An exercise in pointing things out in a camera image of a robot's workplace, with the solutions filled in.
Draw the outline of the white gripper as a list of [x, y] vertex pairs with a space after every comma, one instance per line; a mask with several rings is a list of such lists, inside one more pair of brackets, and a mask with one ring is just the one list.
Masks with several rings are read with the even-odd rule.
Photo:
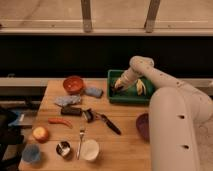
[[[139, 75], [133, 69], [129, 68], [123, 72], [121, 79], [116, 80], [114, 88], [120, 90], [123, 86], [129, 87], [133, 85], [138, 78]], [[136, 89], [138, 95], [146, 94], [146, 86], [140, 79], [137, 80]]]

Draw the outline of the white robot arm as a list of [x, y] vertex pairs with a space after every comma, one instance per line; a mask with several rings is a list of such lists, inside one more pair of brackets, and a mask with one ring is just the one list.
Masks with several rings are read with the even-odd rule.
[[194, 124], [213, 115], [213, 101], [201, 90], [154, 67], [149, 57], [133, 56], [117, 87], [145, 76], [156, 87], [149, 102], [152, 171], [201, 171]]

